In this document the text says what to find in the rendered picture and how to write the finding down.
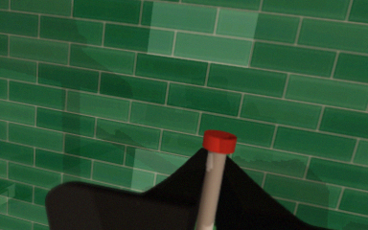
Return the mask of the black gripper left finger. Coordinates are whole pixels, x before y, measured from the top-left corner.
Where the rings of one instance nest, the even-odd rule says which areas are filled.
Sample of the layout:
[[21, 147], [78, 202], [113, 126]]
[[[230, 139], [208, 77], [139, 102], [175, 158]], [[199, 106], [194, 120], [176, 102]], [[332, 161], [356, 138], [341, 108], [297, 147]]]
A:
[[144, 193], [79, 181], [50, 190], [50, 230], [195, 230], [208, 150]]

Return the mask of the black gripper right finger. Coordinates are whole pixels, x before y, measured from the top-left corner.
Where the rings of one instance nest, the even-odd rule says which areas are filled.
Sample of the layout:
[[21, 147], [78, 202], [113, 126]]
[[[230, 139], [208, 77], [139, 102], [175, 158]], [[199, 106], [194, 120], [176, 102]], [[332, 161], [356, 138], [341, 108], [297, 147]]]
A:
[[227, 154], [215, 219], [217, 230], [333, 230], [300, 220]]

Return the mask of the beige pin with red cap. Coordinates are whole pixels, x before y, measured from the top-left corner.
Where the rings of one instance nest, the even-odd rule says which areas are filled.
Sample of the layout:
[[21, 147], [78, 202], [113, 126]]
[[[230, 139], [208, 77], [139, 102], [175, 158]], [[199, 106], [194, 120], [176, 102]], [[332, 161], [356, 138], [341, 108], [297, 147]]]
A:
[[208, 150], [206, 174], [195, 230], [213, 230], [226, 154], [235, 151], [237, 136], [220, 130], [205, 130], [202, 146]]

